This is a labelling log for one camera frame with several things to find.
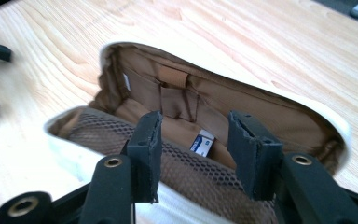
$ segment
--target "metal rivet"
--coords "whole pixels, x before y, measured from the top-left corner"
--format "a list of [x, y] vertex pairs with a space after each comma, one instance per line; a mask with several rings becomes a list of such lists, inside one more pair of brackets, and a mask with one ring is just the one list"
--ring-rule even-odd
[[18, 200], [8, 209], [11, 217], [20, 217], [34, 210], [39, 204], [39, 200], [35, 196], [26, 197]]
[[114, 168], [114, 167], [118, 167], [119, 165], [121, 165], [121, 163], [123, 163], [123, 161], [119, 158], [112, 158], [110, 160], [107, 160], [104, 165], [108, 168]]
[[300, 165], [311, 165], [312, 161], [304, 156], [295, 155], [292, 160]]

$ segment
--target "tag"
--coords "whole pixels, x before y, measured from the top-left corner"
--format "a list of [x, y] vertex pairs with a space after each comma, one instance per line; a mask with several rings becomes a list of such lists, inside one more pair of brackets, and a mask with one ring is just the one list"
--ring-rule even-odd
[[131, 87], [130, 87], [130, 81], [129, 81], [129, 77], [123, 73], [123, 77], [124, 77], [124, 81], [126, 82], [126, 87], [127, 87], [127, 90], [131, 90]]
[[194, 140], [190, 150], [203, 157], [206, 157], [208, 155], [209, 149], [211, 149], [213, 140], [213, 135], [202, 129]]

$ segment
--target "wood grain surface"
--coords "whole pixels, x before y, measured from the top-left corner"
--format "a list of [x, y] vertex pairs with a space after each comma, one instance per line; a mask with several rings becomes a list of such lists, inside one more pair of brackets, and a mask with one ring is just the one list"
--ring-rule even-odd
[[0, 7], [0, 205], [80, 186], [56, 165], [43, 124], [98, 91], [99, 50], [114, 35], [183, 38], [233, 72], [317, 100], [352, 126], [335, 176], [358, 192], [358, 22], [308, 0], [18, 0]]

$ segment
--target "brown mesh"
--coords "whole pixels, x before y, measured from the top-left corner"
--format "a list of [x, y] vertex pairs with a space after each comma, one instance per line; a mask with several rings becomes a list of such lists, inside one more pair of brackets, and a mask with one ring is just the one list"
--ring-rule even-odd
[[[134, 126], [86, 109], [68, 139], [105, 155], [118, 154]], [[233, 170], [163, 141], [161, 181], [198, 205], [236, 223], [277, 223], [273, 202], [252, 202]]]

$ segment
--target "wooden table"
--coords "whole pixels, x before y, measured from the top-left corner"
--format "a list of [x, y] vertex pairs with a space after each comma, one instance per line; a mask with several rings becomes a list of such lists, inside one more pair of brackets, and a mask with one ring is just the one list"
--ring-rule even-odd
[[336, 175], [358, 192], [358, 22], [308, 0], [14, 1], [0, 8], [0, 205], [30, 190], [53, 199], [80, 183], [49, 154], [43, 124], [99, 90], [99, 50], [114, 35], [175, 36], [234, 72], [314, 99], [352, 126]]

